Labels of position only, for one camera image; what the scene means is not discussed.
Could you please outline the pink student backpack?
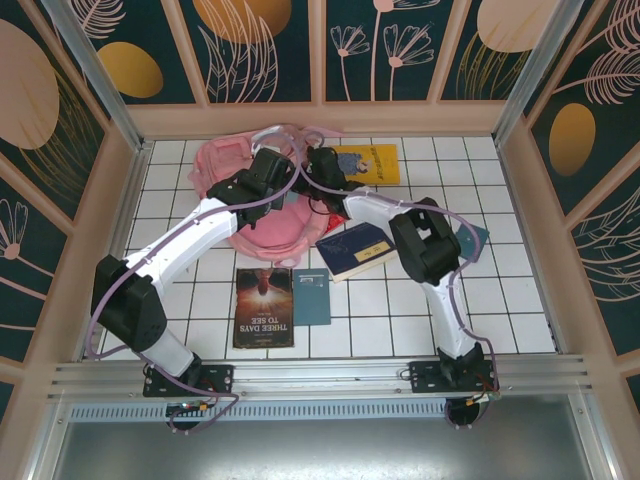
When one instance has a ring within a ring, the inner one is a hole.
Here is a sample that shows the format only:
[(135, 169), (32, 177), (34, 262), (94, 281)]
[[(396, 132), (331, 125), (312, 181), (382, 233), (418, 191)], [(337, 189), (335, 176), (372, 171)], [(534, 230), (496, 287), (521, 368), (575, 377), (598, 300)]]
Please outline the pink student backpack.
[[(274, 125), (221, 136), (206, 142), (197, 151), (189, 180), (199, 197), (215, 183), (231, 177), (253, 162), (252, 148), (264, 136), (265, 145), (294, 158), (290, 144), (282, 139), (286, 135), (301, 150), (315, 145), (322, 137), (337, 138), (338, 132), (323, 127)], [(281, 210), (274, 210), (261, 218), (254, 229), (245, 227), (229, 238), (230, 245), (239, 253), (283, 267), (293, 267), (303, 254), (324, 237), (330, 213), (324, 206), (314, 209), (312, 201), (289, 192)]]

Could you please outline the yellow paperback book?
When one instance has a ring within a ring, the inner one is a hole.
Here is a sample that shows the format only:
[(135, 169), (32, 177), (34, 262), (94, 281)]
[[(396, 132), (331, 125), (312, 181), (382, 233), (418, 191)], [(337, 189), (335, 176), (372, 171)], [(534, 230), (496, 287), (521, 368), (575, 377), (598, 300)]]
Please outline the yellow paperback book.
[(401, 180), (397, 147), (383, 145), (334, 146), (338, 165), (347, 180), (366, 185), (399, 185)]

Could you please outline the navy book with tan label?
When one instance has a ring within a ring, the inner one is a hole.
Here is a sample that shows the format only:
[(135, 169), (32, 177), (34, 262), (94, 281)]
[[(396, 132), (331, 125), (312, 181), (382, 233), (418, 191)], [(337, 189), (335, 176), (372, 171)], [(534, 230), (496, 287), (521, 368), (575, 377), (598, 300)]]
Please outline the navy book with tan label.
[(316, 248), (336, 283), (398, 256), (390, 237), (369, 223), (323, 238)]

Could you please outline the brown Three Days book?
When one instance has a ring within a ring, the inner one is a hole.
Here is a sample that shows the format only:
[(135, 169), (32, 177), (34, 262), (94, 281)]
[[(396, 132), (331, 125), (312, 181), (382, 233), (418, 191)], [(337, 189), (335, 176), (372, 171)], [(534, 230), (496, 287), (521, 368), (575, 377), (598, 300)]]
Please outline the brown Three Days book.
[(236, 273), (233, 347), (294, 346), (292, 270), (245, 268)]

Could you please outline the thin slate blue notebook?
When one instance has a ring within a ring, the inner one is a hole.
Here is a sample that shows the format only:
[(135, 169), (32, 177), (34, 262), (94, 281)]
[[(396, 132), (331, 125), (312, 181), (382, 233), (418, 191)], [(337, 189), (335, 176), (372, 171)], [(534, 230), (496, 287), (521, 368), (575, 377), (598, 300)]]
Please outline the thin slate blue notebook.
[(295, 326), (325, 326), (331, 323), (329, 271), (293, 271), (293, 322)]

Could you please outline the small square teal notebook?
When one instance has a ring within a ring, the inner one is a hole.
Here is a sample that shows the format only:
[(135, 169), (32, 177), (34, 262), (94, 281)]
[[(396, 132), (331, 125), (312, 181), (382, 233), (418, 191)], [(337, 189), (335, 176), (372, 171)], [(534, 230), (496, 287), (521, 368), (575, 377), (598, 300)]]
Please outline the small square teal notebook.
[(481, 226), (461, 224), (455, 236), (460, 245), (460, 257), (476, 261), (488, 241), (489, 232)]

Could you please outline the aluminium side rail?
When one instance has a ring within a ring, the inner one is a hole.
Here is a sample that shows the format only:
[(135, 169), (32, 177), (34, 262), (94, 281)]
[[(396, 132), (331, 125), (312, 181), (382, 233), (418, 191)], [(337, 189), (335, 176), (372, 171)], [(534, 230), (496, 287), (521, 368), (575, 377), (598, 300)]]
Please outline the aluminium side rail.
[(538, 154), (534, 153), (528, 140), (515, 137), (505, 140), (498, 146), (498, 153), (516, 204), (519, 225), (555, 344), (560, 353), (567, 353), (569, 345), (562, 327), (562, 305), (557, 302), (556, 282), (549, 271), (553, 255), (545, 252), (547, 247), (554, 246), (554, 240), (546, 239), (545, 235), (558, 232), (557, 208), (551, 199), (548, 181), (543, 179)]
[[(131, 158), (126, 177), (123, 180), (123, 185), (119, 191), (117, 206), (111, 216), (110, 230), (106, 237), (106, 244), (99, 254), (98, 260), (101, 260), (106, 255), (120, 257), (124, 251), (130, 224), (133, 218), (132, 211), (133, 204), (135, 203), (134, 197), (141, 189), (143, 181), (142, 177), (146, 171), (152, 149), (153, 142), (142, 139), (141, 145), (135, 150), (134, 155)], [(93, 285), (90, 285), (90, 287), (91, 289), (89, 292), (85, 318), (83, 320), (82, 329), (72, 357), (72, 361), (75, 363), (81, 363), (85, 358), (86, 339), (93, 342), (93, 333), (90, 328)]]

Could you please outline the aluminium frame post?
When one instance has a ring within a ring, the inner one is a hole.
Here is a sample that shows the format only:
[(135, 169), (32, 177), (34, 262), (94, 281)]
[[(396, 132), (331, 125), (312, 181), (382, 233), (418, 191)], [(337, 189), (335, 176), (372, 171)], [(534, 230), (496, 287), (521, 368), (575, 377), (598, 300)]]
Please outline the aluminium frame post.
[(583, 3), (584, 0), (558, 0), (492, 131), (497, 149), (500, 149), (509, 139), (524, 107), (542, 81), (566, 35), (579, 16)]
[(139, 152), (144, 145), (144, 137), (135, 126), (124, 101), (109, 78), (89, 38), (77, 22), (71, 7), (66, 0), (41, 1), (126, 142), (134, 151)]

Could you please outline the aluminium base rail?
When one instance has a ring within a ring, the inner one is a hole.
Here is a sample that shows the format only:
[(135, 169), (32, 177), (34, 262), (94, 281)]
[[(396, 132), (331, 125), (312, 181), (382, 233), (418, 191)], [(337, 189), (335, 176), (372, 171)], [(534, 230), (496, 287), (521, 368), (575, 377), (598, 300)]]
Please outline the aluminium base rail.
[[(232, 360), (232, 391), (247, 401), (404, 398), (408, 358)], [(47, 398), (70, 402), (143, 399), (142, 361), (92, 361), (55, 367)], [(500, 355), (500, 391), (508, 395), (574, 394), (594, 386), (578, 355)]]

